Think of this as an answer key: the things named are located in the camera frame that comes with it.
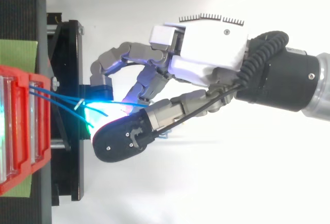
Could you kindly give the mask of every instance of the blue cable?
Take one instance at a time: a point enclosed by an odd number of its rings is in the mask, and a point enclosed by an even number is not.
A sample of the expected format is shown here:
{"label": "blue cable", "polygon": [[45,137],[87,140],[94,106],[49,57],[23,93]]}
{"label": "blue cable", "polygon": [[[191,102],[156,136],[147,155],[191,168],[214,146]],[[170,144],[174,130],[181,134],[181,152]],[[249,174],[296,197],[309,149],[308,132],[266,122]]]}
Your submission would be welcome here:
{"label": "blue cable", "polygon": [[[68,104],[77,105],[76,102],[73,102],[73,101],[68,100],[68,99],[61,99],[61,100],[63,100],[64,102],[67,102]],[[91,110],[93,110],[93,111],[96,111],[96,112],[102,114],[102,115],[105,116],[105,117],[108,117],[107,114],[105,114],[103,111],[101,111],[101,110],[99,110],[99,109],[95,109],[95,108],[92,108],[92,107],[89,107],[89,106],[87,106],[87,105],[83,105],[83,104],[81,104],[80,107],[82,107],[82,108],[87,108],[87,109],[91,109]]]}
{"label": "blue cable", "polygon": [[64,110],[66,110],[67,112],[69,112],[70,114],[72,114],[72,115],[74,115],[75,117],[79,118],[81,121],[85,122],[87,125],[90,125],[92,128],[94,128],[94,126],[91,125],[88,121],[86,121],[85,118],[81,117],[81,116],[78,115],[76,112],[70,110],[70,109],[67,108],[65,105],[62,105],[62,104],[60,104],[60,103],[58,103],[58,102],[56,102],[56,101],[54,101],[54,100],[52,100],[52,99],[50,99],[50,98],[47,98],[47,97],[45,97],[45,96],[43,96],[43,95],[40,95],[40,94],[34,93],[34,92],[32,92],[32,91],[30,91],[29,93],[32,94],[32,95],[34,95],[34,96],[40,97],[40,98],[42,98],[42,99],[45,99],[45,100],[51,102],[52,104],[57,105],[58,107],[61,107],[62,109],[64,109]]}
{"label": "blue cable", "polygon": [[[80,101],[81,98],[75,98],[75,97],[70,97],[70,96],[65,96],[61,94],[54,93],[52,91],[48,91],[44,88],[36,87],[36,86],[29,86],[31,89],[52,95],[54,97],[57,97],[59,99],[69,99],[69,100],[75,100],[75,101]],[[84,102],[86,103],[94,103],[97,102],[97,100],[91,100],[91,99],[84,99]],[[147,107],[147,105],[143,104],[133,104],[133,103],[124,103],[124,102],[116,102],[116,101],[102,101],[103,103],[112,103],[112,104],[122,104],[122,105],[130,105],[130,106],[135,106],[135,107]]]}

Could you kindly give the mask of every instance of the comb-like connector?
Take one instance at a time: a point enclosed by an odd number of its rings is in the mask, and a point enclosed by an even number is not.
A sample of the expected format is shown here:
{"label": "comb-like connector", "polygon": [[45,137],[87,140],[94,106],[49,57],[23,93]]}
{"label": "comb-like connector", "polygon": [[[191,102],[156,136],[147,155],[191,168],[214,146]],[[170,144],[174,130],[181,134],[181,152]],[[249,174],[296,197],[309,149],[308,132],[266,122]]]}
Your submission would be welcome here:
{"label": "comb-like connector", "polygon": [[179,22],[189,22],[189,21],[195,21],[195,20],[200,20],[201,16],[198,15],[191,15],[191,16],[184,16],[179,18]]}
{"label": "comb-like connector", "polygon": [[244,20],[225,18],[225,17],[222,19],[222,22],[236,24],[236,25],[240,25],[240,26],[244,25]]}
{"label": "comb-like connector", "polygon": [[201,19],[211,19],[211,20],[221,21],[221,15],[202,13],[201,14]]}

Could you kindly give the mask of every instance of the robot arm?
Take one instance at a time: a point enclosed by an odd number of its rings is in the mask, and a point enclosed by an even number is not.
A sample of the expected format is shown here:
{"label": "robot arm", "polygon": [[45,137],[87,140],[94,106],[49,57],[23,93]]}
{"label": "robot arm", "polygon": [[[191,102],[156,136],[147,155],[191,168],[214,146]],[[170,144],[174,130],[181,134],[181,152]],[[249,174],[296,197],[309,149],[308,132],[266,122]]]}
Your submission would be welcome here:
{"label": "robot arm", "polygon": [[97,70],[95,74],[92,70],[91,84],[103,84],[107,79],[98,79],[131,60],[146,66],[126,102],[148,105],[172,77],[206,86],[208,91],[161,100],[104,125],[93,137],[99,159],[116,162],[141,153],[164,131],[218,111],[233,96],[330,119],[329,55],[313,57],[287,48],[288,37],[280,31],[248,41],[243,22],[221,16],[197,15],[182,21],[189,22],[155,26],[151,46],[124,43],[101,55],[92,65]]}

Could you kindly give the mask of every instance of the green mat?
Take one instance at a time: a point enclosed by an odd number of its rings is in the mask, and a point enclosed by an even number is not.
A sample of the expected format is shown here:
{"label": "green mat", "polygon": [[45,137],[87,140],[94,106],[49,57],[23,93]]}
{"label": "green mat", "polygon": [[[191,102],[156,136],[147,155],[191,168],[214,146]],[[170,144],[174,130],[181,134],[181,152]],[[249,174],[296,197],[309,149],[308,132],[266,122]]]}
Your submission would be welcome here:
{"label": "green mat", "polygon": [[[0,40],[0,65],[34,73],[37,56],[36,41]],[[32,176],[6,192],[2,197],[30,197]]]}

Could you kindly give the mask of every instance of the blue light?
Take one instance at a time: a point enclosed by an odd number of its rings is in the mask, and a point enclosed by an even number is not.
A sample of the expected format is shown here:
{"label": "blue light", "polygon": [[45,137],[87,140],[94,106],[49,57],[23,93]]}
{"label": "blue light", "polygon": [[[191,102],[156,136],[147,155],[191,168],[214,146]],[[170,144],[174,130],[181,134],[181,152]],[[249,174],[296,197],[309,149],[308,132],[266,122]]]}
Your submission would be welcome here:
{"label": "blue light", "polygon": [[105,117],[98,112],[85,108],[86,120],[94,126],[94,128],[87,126],[88,132],[91,135],[91,140],[93,140],[96,131],[98,131],[105,124],[127,116],[127,114],[123,111],[126,106],[121,104],[93,102],[86,105],[101,110],[108,115],[108,117]]}

